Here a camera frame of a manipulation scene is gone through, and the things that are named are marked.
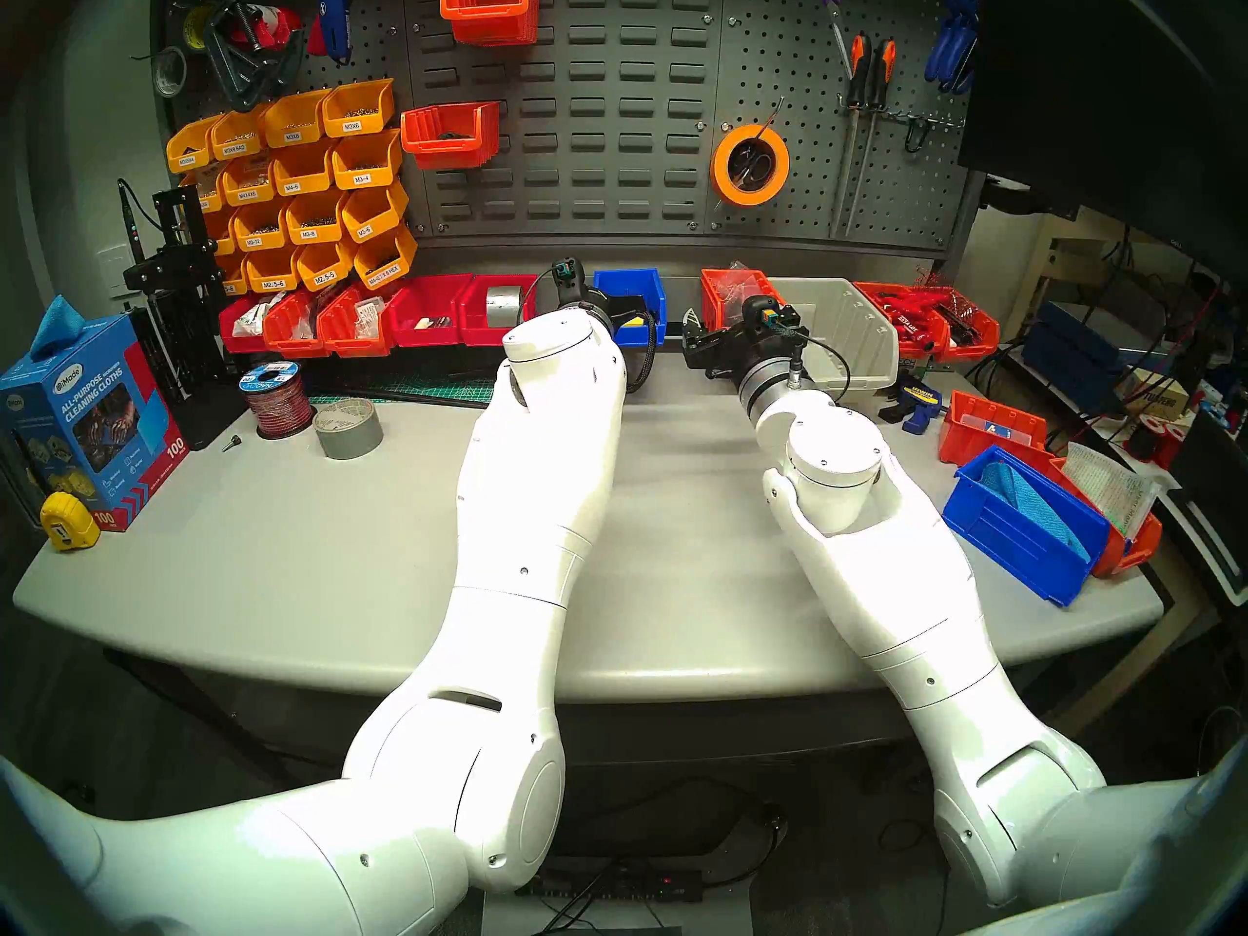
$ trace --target cleaning cloth box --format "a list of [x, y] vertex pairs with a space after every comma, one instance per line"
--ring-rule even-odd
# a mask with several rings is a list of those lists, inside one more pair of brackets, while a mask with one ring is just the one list
[[57, 296], [30, 352], [0, 376], [0, 396], [27, 468], [81, 499], [101, 529], [126, 529], [186, 458], [125, 314], [84, 321]]

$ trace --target orange storage bin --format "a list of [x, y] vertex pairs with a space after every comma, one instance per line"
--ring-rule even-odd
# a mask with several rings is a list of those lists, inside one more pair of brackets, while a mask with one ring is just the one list
[[364, 187], [352, 191], [342, 206], [342, 226], [357, 243], [398, 227], [407, 210], [407, 191], [394, 181], [386, 190]]
[[232, 160], [221, 171], [220, 186], [225, 188], [226, 203], [231, 207], [271, 201], [275, 195], [273, 161], [267, 154]]
[[[479, 167], [498, 154], [498, 101], [422, 106], [403, 114], [403, 150], [421, 170]], [[454, 134], [442, 140], [444, 134]]]
[[394, 332], [384, 310], [377, 316], [377, 337], [356, 338], [356, 305], [372, 297], [373, 292], [356, 281], [321, 312], [317, 333], [329, 351], [343, 358], [389, 354], [394, 347]]
[[[1088, 499], [1080, 488], [1075, 485], [1062, 472], [1062, 467], [1066, 464], [1066, 458], [1050, 457], [1048, 463], [1041, 469], [1047, 479], [1052, 479], [1062, 489], [1065, 489], [1071, 495], [1078, 498], [1081, 502], [1087, 503], [1090, 507], [1096, 509], [1096, 504]], [[1132, 540], [1131, 547], [1127, 547], [1127, 540], [1123, 538], [1118, 528], [1112, 523], [1109, 524], [1109, 540], [1104, 544], [1104, 550], [1101, 553], [1101, 558], [1096, 562], [1092, 568], [1092, 575], [1104, 579], [1107, 577], [1113, 577], [1123, 570], [1129, 570], [1132, 567], [1138, 567], [1141, 563], [1151, 559], [1154, 553], [1157, 553], [1157, 547], [1162, 542], [1162, 524], [1152, 513], [1144, 517], [1143, 524], [1139, 527], [1139, 533], [1136, 534], [1136, 539]]]
[[226, 272], [226, 276], [221, 278], [221, 287], [226, 290], [226, 295], [247, 293], [247, 272], [243, 270], [246, 257], [246, 255], [233, 253], [217, 258], [217, 265]]
[[726, 327], [724, 323], [724, 296], [729, 293], [728, 290], [741, 282], [748, 282], [750, 278], [758, 285], [758, 291], [754, 291], [753, 285], [749, 286], [745, 293], [746, 298], [751, 295], [770, 295], [781, 305], [786, 303], [784, 298], [776, 295], [776, 290], [771, 287], [768, 276], [761, 271], [751, 271], [749, 268], [708, 271], [703, 268], [703, 323], [708, 331], [714, 332]]
[[332, 245], [307, 245], [295, 260], [303, 287], [319, 291], [348, 275], [356, 260], [356, 245], [343, 238]]
[[212, 253], [216, 257], [230, 257], [235, 252], [233, 230], [230, 227], [231, 211], [217, 211], [203, 215], [203, 226], [208, 228], [208, 237], [217, 242], [217, 250]]
[[263, 251], [285, 245], [285, 210], [286, 205], [281, 201], [240, 207], [230, 220], [235, 247], [240, 251]]
[[196, 120], [178, 130], [165, 145], [165, 161], [170, 173], [185, 173], [188, 170], [205, 166], [212, 160], [212, 147], [208, 134], [221, 119], [221, 114]]
[[212, 213], [225, 207], [225, 193], [221, 190], [221, 171], [225, 168], [225, 163], [215, 161], [198, 170], [192, 170], [178, 181], [182, 187], [195, 187], [200, 198], [200, 210], [205, 213]]
[[[987, 426], [972, 423], [972, 419], [982, 419]], [[1052, 458], [1045, 449], [1047, 432], [1048, 423], [1040, 416], [955, 389], [940, 427], [937, 458], [942, 463], [966, 466], [990, 446], [1000, 446], [1042, 473]]]
[[311, 90], [277, 100], [260, 119], [265, 142], [277, 150], [318, 141], [324, 135], [321, 105], [332, 92], [333, 90]]
[[369, 291], [388, 285], [412, 270], [416, 238], [399, 225], [393, 231], [372, 237], [356, 252], [356, 273]]
[[278, 196], [329, 190], [333, 183], [333, 167], [329, 162], [332, 150], [333, 141], [323, 137], [316, 144], [277, 151], [273, 155], [273, 188]]
[[305, 193], [286, 205], [286, 232], [296, 245], [322, 245], [342, 240], [342, 191]]
[[301, 290], [287, 295], [265, 316], [265, 344], [285, 358], [324, 358], [329, 348], [316, 337], [314, 328], [311, 338], [295, 337], [300, 321], [307, 321], [311, 311], [312, 292]]
[[441, 0], [442, 17], [459, 42], [524, 46], [538, 39], [542, 0]]
[[268, 104], [257, 104], [250, 114], [231, 110], [208, 131], [208, 146], [213, 160], [233, 160], [260, 154], [265, 149], [265, 139], [260, 132], [260, 117], [265, 115]]
[[343, 137], [329, 155], [333, 180], [341, 191], [358, 187], [388, 187], [398, 176], [403, 152], [398, 145], [398, 129], [383, 130], [366, 137]]
[[321, 107], [326, 136], [376, 134], [394, 116], [394, 81], [368, 80], [334, 89]]
[[298, 252], [293, 246], [252, 251], [242, 266], [247, 275], [247, 287], [256, 292], [295, 291], [300, 286], [300, 276], [295, 270]]

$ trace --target workbench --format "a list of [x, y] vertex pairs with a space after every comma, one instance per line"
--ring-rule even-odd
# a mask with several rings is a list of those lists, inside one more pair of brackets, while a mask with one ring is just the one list
[[[970, 386], [931, 379], [946, 396]], [[872, 413], [882, 399], [854, 399]], [[313, 689], [383, 695], [428, 650], [456, 568], [456, 483], [479, 412], [381, 403], [379, 448], [324, 458], [314, 433], [256, 436], [246, 413], [192, 453], [120, 534], [45, 545], [14, 603], [146, 659]], [[942, 507], [953, 467], [925, 436], [882, 426]], [[231, 433], [242, 443], [223, 451]], [[877, 685], [832, 629], [773, 520], [731, 387], [660, 353], [624, 406], [605, 525], [569, 604], [562, 703], [758, 699]], [[524, 482], [523, 475], [517, 482]], [[1067, 609], [962, 543], [1006, 664], [1147, 626], [1162, 600], [1139, 570], [1090, 579]], [[896, 574], [921, 558], [897, 544]]]

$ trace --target duct tape roll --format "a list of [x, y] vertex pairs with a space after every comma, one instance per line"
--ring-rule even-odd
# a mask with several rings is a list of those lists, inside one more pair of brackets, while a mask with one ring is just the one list
[[485, 288], [485, 327], [514, 328], [520, 323], [519, 285], [498, 285]]
[[377, 407], [367, 398], [344, 398], [326, 406], [312, 426], [331, 459], [356, 459], [382, 444]]
[[770, 127], [739, 126], [715, 147], [710, 180], [728, 203], [758, 207], [780, 193], [789, 180], [789, 147]]

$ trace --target pegboard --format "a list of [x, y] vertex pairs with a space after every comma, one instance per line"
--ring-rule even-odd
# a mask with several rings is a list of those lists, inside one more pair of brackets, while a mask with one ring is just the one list
[[[306, 20], [316, 11], [316, 0], [256, 1]], [[934, 129], [909, 155], [905, 125], [882, 117], [869, 145], [866, 115], [859, 213], [847, 236], [830, 236], [847, 117], [820, 0], [542, 0], [537, 44], [499, 47], [456, 42], [438, 0], [354, 0], [351, 12], [351, 64], [306, 57], [297, 91], [392, 76], [399, 111], [500, 104], [499, 154], [484, 167], [422, 172], [404, 157], [408, 223], [428, 246], [654, 235], [938, 255], [950, 242], [966, 177], [955, 163], [961, 131]], [[846, 41], [859, 29], [897, 41], [890, 109], [960, 122], [966, 97], [937, 96], [922, 80], [943, 15], [941, 0], [845, 0], [840, 19]], [[760, 208], [721, 203], [709, 183], [721, 127], [764, 122], [781, 94], [785, 188]], [[223, 109], [216, 89], [188, 87], [173, 101], [175, 126]]]

